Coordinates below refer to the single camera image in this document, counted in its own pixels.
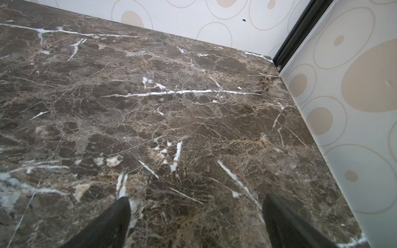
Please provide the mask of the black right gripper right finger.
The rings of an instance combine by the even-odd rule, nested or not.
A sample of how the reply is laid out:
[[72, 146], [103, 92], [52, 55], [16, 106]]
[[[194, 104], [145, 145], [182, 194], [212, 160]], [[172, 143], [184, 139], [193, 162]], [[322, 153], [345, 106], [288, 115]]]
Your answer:
[[273, 248], [336, 248], [294, 211], [283, 198], [266, 195], [263, 218]]

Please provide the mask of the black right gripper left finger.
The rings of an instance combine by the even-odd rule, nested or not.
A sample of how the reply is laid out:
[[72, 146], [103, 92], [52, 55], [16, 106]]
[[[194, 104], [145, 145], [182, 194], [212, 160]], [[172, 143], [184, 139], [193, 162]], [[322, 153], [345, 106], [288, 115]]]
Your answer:
[[131, 208], [123, 196], [95, 218], [62, 248], [121, 248], [131, 219]]

